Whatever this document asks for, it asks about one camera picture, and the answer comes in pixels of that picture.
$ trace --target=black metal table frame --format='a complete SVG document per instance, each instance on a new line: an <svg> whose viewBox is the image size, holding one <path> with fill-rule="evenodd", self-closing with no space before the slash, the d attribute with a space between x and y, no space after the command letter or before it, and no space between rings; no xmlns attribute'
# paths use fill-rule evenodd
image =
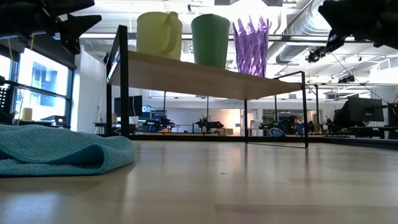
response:
<svg viewBox="0 0 398 224"><path fill-rule="evenodd" d="M129 139L134 139L134 136L130 136L129 134L129 65L128 65L128 48L127 48L127 27L119 26L118 31L116 33L112 49L109 53L108 61L106 63L106 135L112 136L112 86L110 81L114 74L116 67L119 65L120 69L120 97L121 97L121 135L125 136ZM302 81L302 93L303 93L303 118L304 123L307 124L307 97L306 97L306 84L305 84L305 72L295 72L287 75L283 75L281 77L277 77L276 79L281 79L285 77L289 77L292 75L301 74ZM317 95L317 115L319 121L319 109L318 109L318 95ZM275 96L275 116L277 116L277 98ZM239 138L239 141L249 143L249 130L248 130L248 101L244 100L244 137ZM197 136L196 138L203 138L203 141L206 141L210 136ZM236 138L236 137L226 137L222 136L223 140L226 138ZM279 142L280 138L270 138L263 137L267 139L274 139L275 141L270 142ZM186 140L184 136L181 136L181 141ZM304 148L308 148L308 128L307 125L304 125L304 138L303 141L292 141L292 142L304 142Z"/></svg>

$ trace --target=mug handle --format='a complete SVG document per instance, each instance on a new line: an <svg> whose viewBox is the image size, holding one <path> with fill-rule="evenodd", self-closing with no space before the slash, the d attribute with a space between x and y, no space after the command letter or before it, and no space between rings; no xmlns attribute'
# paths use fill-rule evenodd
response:
<svg viewBox="0 0 398 224"><path fill-rule="evenodd" d="M170 26L170 37L169 43L165 49L166 52L171 52L174 50L177 44L177 35L178 35L178 14L176 12L170 12L166 18L166 24Z"/></svg>

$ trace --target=ceiling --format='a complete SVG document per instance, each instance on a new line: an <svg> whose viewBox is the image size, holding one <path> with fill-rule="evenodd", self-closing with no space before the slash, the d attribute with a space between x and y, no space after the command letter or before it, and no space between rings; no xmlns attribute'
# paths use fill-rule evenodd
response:
<svg viewBox="0 0 398 224"><path fill-rule="evenodd" d="M96 5L74 13L75 16L85 16L91 14L100 14L103 20L90 29L89 34L114 34L116 33L118 25L127 26L129 32L136 32L137 18L142 13L150 11L178 12L178 17L183 23L183 33L191 34L191 21L200 14L219 14L233 20L236 14L240 13L244 7L243 3L236 2L230 6L218 6L215 0L201 0L201 1L130 1L130 0L102 0L96 1ZM278 7L279 14L285 18L285 21L277 21L280 24L291 22L301 9L309 2L309 0L298 0L297 4L289 5L287 7ZM187 5L191 4L192 11L188 10ZM273 30L275 34L281 34L283 30ZM109 39L81 39L81 44L87 52L97 57L99 60L105 56L106 52L111 49L113 41ZM135 40L129 41L130 50L135 50ZM192 45L192 41L184 40L184 47ZM332 82L337 83L339 77L347 75L348 72L355 74L358 80L366 81L370 74L370 69L377 66L380 61L388 57L393 57L396 53L395 49L390 47L374 48L372 44L345 44L340 49L333 52L334 55L328 55L317 63L308 64L305 61L305 56L308 51L302 52L296 56L289 64L276 64L272 58L269 59L267 65L267 77L277 77L285 73L293 73L297 71L304 71L308 82ZM234 60L236 58L234 42L230 41L228 46L227 68L234 70L236 65ZM193 62L193 54L191 51L183 52L182 60ZM292 82L300 77L292 77Z"/></svg>

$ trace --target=yellow mug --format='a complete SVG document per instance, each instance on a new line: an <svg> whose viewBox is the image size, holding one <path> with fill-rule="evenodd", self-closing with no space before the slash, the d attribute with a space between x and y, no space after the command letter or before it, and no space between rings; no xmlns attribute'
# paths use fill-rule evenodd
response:
<svg viewBox="0 0 398 224"><path fill-rule="evenodd" d="M137 51L180 60L182 23L176 12L147 12L137 19Z"/></svg>

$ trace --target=computer monitor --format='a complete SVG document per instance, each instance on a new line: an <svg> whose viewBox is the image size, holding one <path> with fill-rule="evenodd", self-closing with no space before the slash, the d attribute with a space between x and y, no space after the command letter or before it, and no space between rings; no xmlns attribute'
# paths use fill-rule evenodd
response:
<svg viewBox="0 0 398 224"><path fill-rule="evenodd" d="M120 97L114 99L114 113L121 115ZM142 96L129 97L129 116L142 116Z"/></svg>
<svg viewBox="0 0 398 224"><path fill-rule="evenodd" d="M384 121L382 101L348 98L349 119L352 121Z"/></svg>

